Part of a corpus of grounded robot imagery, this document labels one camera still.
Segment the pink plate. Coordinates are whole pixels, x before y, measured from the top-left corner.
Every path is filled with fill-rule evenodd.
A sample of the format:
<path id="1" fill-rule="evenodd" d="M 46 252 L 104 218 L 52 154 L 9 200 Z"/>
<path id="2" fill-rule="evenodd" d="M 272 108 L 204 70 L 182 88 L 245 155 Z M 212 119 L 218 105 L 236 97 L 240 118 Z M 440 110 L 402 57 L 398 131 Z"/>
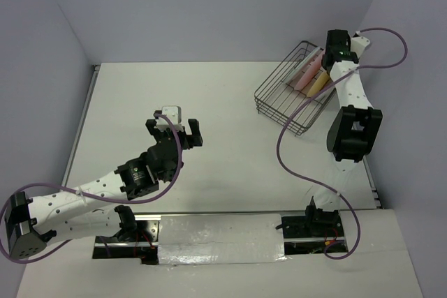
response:
<path id="1" fill-rule="evenodd" d="M 315 60 L 309 65 L 308 69 L 305 71 L 303 76 L 294 86 L 296 91 L 302 91 L 314 78 L 314 76 L 319 72 L 321 68 L 322 58 L 324 53 L 322 52 L 315 58 Z"/>

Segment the dark wire dish rack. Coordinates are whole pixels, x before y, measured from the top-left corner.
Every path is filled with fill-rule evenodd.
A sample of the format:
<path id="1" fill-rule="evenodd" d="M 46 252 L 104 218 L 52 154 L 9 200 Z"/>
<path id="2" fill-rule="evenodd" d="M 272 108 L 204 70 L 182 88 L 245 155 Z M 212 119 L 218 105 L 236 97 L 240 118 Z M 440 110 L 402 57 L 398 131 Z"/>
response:
<path id="1" fill-rule="evenodd" d="M 322 47 L 321 52 L 292 81 L 286 84 L 283 83 L 283 79 L 293 66 L 302 61 L 316 47 L 319 46 L 303 40 L 276 66 L 254 92 L 257 113 L 283 126 L 290 115 L 308 99 L 307 92 L 321 74 L 321 70 L 302 91 L 296 91 L 294 86 L 308 69 L 310 63 L 323 51 Z M 323 93 L 304 107 L 290 122 L 287 129 L 294 135 L 303 135 L 314 125 L 334 95 L 334 89 Z"/>

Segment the white blue-rimmed fruit plate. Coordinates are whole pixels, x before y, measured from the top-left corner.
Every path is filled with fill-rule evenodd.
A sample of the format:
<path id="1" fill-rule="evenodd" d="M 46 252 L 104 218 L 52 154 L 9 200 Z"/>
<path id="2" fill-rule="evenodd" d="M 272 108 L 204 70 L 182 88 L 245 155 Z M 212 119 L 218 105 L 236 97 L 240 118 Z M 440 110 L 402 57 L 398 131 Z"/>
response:
<path id="1" fill-rule="evenodd" d="M 292 81 L 297 75 L 301 73 L 302 69 L 305 68 L 310 63 L 310 61 L 312 61 L 314 57 L 320 52 L 320 47 L 316 47 L 315 49 L 313 49 L 307 56 L 304 57 L 302 61 L 299 61 L 295 66 L 292 67 L 292 69 L 289 70 L 289 72 L 283 79 L 283 83 L 288 84 L 290 81 Z"/>

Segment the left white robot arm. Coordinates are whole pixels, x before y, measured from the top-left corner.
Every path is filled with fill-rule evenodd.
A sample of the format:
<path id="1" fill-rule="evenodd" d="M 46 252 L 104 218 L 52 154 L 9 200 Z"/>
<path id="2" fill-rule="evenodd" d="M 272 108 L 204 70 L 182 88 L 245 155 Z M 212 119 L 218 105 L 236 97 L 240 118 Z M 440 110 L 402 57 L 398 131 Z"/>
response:
<path id="1" fill-rule="evenodd" d="M 190 133 L 179 121 L 156 112 L 146 122 L 155 144 L 116 170 L 76 188 L 56 185 L 51 195 L 29 197 L 25 187 L 17 190 L 1 209 L 8 241 L 3 255 L 26 264 L 43 259 L 53 243 L 62 247 L 72 239 L 107 234 L 121 241 L 134 238 L 138 225 L 130 206 L 165 195 L 159 184 L 173 187 L 183 152 L 203 145 L 198 120 L 188 124 Z"/>

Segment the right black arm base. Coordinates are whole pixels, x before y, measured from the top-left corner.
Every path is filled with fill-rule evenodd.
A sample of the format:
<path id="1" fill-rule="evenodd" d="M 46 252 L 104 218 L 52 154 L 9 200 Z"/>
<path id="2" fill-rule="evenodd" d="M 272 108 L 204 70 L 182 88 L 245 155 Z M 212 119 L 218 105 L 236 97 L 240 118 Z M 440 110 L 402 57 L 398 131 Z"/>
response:
<path id="1" fill-rule="evenodd" d="M 285 255 L 320 254 L 348 251 L 339 210 L 318 209 L 313 199 L 304 214 L 286 214 L 275 227 L 282 231 Z"/>

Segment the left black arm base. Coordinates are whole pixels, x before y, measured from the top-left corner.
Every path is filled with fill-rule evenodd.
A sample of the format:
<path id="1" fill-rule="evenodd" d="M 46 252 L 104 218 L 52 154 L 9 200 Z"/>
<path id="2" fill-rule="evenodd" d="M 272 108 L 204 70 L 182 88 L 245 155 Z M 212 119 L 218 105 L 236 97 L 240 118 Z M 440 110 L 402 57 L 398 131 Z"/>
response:
<path id="1" fill-rule="evenodd" d="M 161 217 L 135 214 L 129 206 L 113 209 L 118 217 L 118 231 L 95 237 L 92 258 L 137 259 L 143 265 L 158 265 Z"/>

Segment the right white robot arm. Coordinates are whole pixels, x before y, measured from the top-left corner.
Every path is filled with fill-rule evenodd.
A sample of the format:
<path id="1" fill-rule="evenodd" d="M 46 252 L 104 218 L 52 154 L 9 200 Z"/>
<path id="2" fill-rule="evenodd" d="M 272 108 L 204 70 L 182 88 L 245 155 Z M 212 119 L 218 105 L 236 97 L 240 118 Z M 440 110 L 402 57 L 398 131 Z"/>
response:
<path id="1" fill-rule="evenodd" d="M 368 46 L 367 38 L 351 37 L 346 30 L 327 33 L 322 67 L 336 83 L 339 101 L 339 112 L 326 138 L 333 164 L 328 183 L 334 191 L 319 186 L 306 208 L 304 228 L 312 236 L 322 234 L 339 211 L 339 194 L 346 188 L 352 170 L 371 152 L 381 125 L 383 114 L 366 97 L 358 70 L 360 56 Z"/>

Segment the yellow plate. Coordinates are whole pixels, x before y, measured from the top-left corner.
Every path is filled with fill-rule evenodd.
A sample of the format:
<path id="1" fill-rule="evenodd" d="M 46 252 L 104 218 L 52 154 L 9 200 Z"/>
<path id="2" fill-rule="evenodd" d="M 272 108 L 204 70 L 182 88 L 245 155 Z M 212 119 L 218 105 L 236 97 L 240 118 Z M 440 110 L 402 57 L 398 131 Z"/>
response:
<path id="1" fill-rule="evenodd" d="M 315 94 L 319 93 L 324 88 L 324 86 L 329 82 L 329 80 L 330 76 L 328 75 L 328 73 L 325 70 L 322 71 L 321 74 L 316 79 L 316 81 L 310 87 L 309 91 L 307 92 L 307 97 L 310 98 Z"/>

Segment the silver tape-covered panel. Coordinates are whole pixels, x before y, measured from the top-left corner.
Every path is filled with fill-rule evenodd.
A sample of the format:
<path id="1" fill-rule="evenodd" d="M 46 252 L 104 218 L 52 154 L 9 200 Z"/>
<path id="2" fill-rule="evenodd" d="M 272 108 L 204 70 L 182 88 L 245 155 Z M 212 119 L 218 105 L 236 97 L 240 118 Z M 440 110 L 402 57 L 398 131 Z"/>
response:
<path id="1" fill-rule="evenodd" d="M 286 259 L 279 214 L 161 218 L 160 265 L 273 263 Z"/>

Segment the aluminium table rail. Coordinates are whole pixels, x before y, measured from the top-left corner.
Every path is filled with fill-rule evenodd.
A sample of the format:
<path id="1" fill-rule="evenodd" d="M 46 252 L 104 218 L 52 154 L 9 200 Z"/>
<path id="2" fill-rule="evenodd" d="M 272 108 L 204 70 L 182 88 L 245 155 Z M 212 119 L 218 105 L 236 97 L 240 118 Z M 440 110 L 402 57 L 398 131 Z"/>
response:
<path id="1" fill-rule="evenodd" d="M 88 90 L 87 90 L 87 96 L 85 98 L 85 102 L 84 102 L 84 105 L 82 107 L 82 113 L 81 113 L 80 121 L 79 121 L 77 130 L 76 130 L 75 139 L 74 139 L 74 142 L 73 142 L 73 146 L 71 147 L 71 152 L 70 152 L 70 155 L 68 157 L 68 162 L 66 164 L 66 169 L 64 171 L 64 176 L 63 176 L 62 181 L 61 181 L 61 185 L 63 187 L 67 186 L 67 183 L 68 183 L 68 180 L 69 180 L 69 176 L 70 176 L 71 169 L 72 169 L 72 166 L 73 166 L 73 161 L 75 159 L 75 155 L 76 155 L 76 151 L 77 151 L 77 148 L 78 148 L 78 144 L 79 144 L 79 141 L 80 141 L 80 138 L 81 138 L 81 135 L 82 135 L 82 130 L 83 130 L 83 127 L 84 127 L 84 124 L 85 124 L 85 119 L 87 117 L 89 105 L 90 105 L 90 102 L 91 102 L 91 97 L 93 96 L 93 92 L 94 92 L 94 88 L 96 86 L 96 81 L 97 81 L 97 77 L 98 77 L 98 73 L 100 71 L 100 68 L 101 68 L 100 64 L 93 65 L 93 73 L 91 75 L 91 79 L 90 79 L 90 82 L 89 82 L 89 87 L 88 87 Z"/>

